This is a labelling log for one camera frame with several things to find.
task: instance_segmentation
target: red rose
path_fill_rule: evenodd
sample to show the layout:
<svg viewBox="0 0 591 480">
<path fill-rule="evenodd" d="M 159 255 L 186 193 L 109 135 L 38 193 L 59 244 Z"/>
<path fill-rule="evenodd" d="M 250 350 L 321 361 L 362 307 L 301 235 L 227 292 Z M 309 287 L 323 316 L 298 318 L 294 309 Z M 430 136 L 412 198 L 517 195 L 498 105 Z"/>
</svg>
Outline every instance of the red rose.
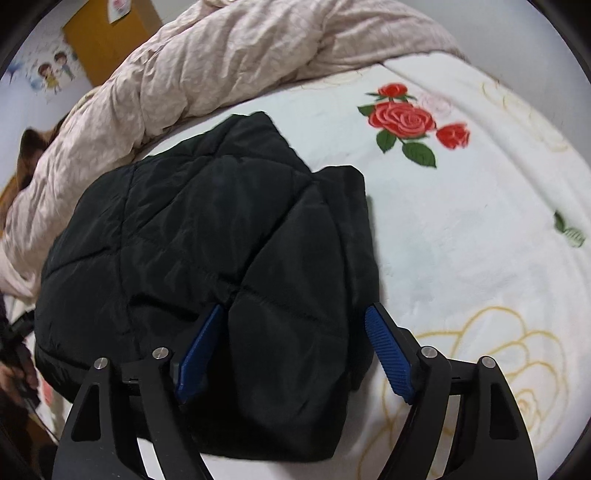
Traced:
<svg viewBox="0 0 591 480">
<path fill-rule="evenodd" d="M 375 128 L 385 128 L 398 138 L 422 137 L 437 125 L 431 114 L 410 103 L 378 103 L 369 116 L 369 124 Z"/>
<path fill-rule="evenodd" d="M 466 148 L 470 140 L 470 131 L 466 124 L 451 124 L 437 130 L 437 138 L 444 147 L 455 150 L 457 147 Z"/>
<path fill-rule="evenodd" d="M 406 85 L 402 83 L 389 83 L 378 89 L 378 93 L 384 97 L 399 97 L 408 92 Z"/>
</svg>

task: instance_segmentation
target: black puffer jacket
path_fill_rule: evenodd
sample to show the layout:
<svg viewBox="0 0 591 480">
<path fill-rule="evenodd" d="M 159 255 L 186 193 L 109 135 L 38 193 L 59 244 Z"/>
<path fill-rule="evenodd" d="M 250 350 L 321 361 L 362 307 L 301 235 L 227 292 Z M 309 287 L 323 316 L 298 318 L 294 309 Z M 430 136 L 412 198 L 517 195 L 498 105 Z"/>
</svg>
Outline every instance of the black puffer jacket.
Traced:
<svg viewBox="0 0 591 480">
<path fill-rule="evenodd" d="M 88 367 L 169 345 L 210 302 L 228 311 L 187 413 L 202 451 L 319 460 L 372 359 L 378 300 L 363 177 L 311 173 L 264 113 L 111 171 L 44 267 L 37 365 L 72 401 Z"/>
</svg>

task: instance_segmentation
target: wall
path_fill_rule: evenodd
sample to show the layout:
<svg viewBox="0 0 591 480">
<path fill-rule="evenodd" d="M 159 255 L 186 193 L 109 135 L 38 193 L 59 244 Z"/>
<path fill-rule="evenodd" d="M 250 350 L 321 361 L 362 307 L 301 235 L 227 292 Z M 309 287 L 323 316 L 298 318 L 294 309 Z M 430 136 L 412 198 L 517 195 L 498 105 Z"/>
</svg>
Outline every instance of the wall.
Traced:
<svg viewBox="0 0 591 480">
<path fill-rule="evenodd" d="M 591 84 L 527 0 L 403 0 L 442 23 L 472 63 L 542 112 L 591 164 Z"/>
<path fill-rule="evenodd" d="M 162 23 L 168 23 L 177 18 L 187 8 L 194 4 L 191 0 L 152 0 L 154 8 L 162 19 Z"/>
<path fill-rule="evenodd" d="M 63 0 L 35 27 L 15 58 L 35 50 L 48 34 L 59 34 L 86 1 Z M 78 70 L 76 73 L 76 78 L 55 95 L 42 90 L 36 92 L 20 70 L 12 77 L 6 73 L 0 79 L 0 189 L 15 172 L 23 130 L 27 127 L 49 130 L 92 88 L 83 73 Z"/>
</svg>

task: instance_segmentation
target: white bedsheet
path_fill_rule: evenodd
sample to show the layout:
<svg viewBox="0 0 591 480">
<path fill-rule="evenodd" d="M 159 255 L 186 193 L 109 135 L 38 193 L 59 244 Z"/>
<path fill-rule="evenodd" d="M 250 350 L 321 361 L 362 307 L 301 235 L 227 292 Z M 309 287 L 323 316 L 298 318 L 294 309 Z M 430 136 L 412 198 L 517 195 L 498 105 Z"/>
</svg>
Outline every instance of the white bedsheet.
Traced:
<svg viewBox="0 0 591 480">
<path fill-rule="evenodd" d="M 465 122 L 467 147 L 450 150 L 432 130 L 420 142 L 437 168 L 407 159 L 400 141 L 382 153 L 379 129 L 357 107 L 392 82 L 404 84 L 438 128 Z M 465 361 L 498 360 L 530 431 L 540 479 L 549 478 L 591 416 L 591 245 L 584 241 L 591 171 L 583 159 L 509 90 L 440 53 L 287 87 L 193 122 L 146 153 L 254 111 L 267 112 L 313 170 L 351 164 L 363 172 L 382 302 L 422 344 Z M 555 228 L 557 210 L 563 232 Z M 453 410 L 431 478 L 443 473 Z M 373 480 L 406 413 L 374 362 L 351 396 L 333 459 L 294 465 L 207 456 L 206 463 L 216 479 Z M 149 473 L 161 478 L 154 468 Z"/>
</svg>

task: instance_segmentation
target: pink comforter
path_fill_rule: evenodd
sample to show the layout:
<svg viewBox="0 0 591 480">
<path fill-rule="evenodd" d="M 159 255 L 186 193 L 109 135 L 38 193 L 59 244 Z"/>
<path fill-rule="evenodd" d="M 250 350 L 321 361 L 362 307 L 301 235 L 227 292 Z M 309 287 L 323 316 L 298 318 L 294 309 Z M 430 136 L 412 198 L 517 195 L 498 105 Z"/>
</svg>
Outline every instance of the pink comforter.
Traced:
<svg viewBox="0 0 591 480">
<path fill-rule="evenodd" d="M 461 55 L 443 27 L 394 0 L 211 3 L 163 26 L 75 107 L 9 211 L 0 291 L 35 299 L 48 251 L 84 190 L 178 121 L 405 54 Z"/>
</svg>

